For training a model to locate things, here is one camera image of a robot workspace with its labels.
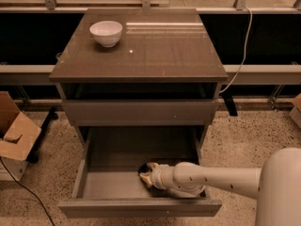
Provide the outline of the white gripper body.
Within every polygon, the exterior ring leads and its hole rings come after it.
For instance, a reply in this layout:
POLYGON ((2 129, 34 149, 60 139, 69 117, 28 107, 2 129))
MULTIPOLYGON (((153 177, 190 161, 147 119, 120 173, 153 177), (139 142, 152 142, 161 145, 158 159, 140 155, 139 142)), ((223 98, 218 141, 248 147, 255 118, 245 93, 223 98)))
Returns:
POLYGON ((158 189, 174 188, 173 170, 174 168, 169 165, 155 164, 150 174, 152 184, 158 189))

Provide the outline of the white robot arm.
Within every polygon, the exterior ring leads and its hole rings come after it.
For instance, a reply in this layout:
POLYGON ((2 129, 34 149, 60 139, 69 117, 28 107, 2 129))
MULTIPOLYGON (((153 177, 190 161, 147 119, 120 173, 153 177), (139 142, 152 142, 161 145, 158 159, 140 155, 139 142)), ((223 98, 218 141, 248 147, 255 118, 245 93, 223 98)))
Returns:
POLYGON ((260 168, 212 168, 189 162, 149 162, 139 172, 147 186, 197 194, 215 187, 257 202, 255 226, 301 226, 301 149, 273 153, 260 168))

